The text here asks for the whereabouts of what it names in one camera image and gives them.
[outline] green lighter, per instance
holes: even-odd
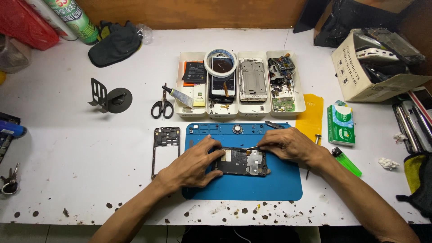
[[[348,159],[348,157],[342,153],[342,151],[336,147],[331,151],[331,155],[339,161],[343,167],[345,167],[347,170],[351,171],[354,175],[360,177],[362,175],[362,172]]]

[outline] hand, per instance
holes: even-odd
[[[209,154],[213,147],[221,147],[221,144],[209,134],[162,169],[153,181],[162,183],[169,192],[175,192],[181,187],[205,187],[211,180],[223,175],[220,170],[204,174],[211,162],[225,154],[224,150]]]
[[[296,128],[268,130],[257,146],[277,155],[282,160],[304,162],[316,167],[330,152]]]

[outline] white tape roll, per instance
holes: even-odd
[[[213,54],[216,54],[216,53],[222,53],[222,54],[225,54],[227,57],[231,58],[231,61],[232,61],[233,65],[232,65],[232,69],[230,71],[228,71],[226,73],[218,73],[218,72],[213,71],[213,69],[209,66],[209,60],[208,60],[209,57],[212,57]],[[204,57],[204,67],[207,70],[207,72],[210,75],[212,75],[213,77],[226,78],[229,75],[231,75],[232,73],[234,73],[234,71],[236,70],[236,68],[237,68],[237,58],[235,57],[234,53],[232,53],[230,51],[227,51],[227,50],[224,50],[224,49],[216,49],[216,50],[213,50],[211,52],[208,52],[205,55],[205,57]]]

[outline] green tissue package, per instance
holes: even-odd
[[[351,107],[331,105],[327,108],[327,119],[329,143],[346,146],[356,144]]]

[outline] blue silicone repair mat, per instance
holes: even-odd
[[[242,126],[241,134],[232,132],[235,124]],[[287,123],[280,125],[290,127]],[[223,147],[253,147],[270,129],[273,128],[265,123],[192,123],[186,127],[185,150],[189,148],[191,140],[195,145],[209,133]],[[203,200],[297,201],[302,197],[298,164],[281,161],[274,154],[267,153],[267,167],[271,172],[266,177],[223,175],[205,188],[183,188],[182,194],[186,199]]]

